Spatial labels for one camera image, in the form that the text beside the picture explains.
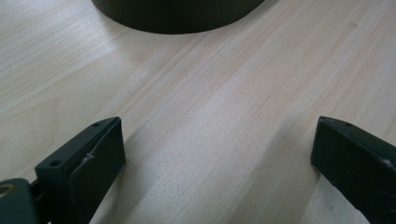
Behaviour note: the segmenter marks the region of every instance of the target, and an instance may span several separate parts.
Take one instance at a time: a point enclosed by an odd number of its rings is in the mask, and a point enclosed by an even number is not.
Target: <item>light wood surface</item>
[[[120,116],[127,166],[92,223],[367,223],[309,156],[320,115],[396,145],[395,87],[394,0],[268,0],[193,35],[2,0],[0,179]]]

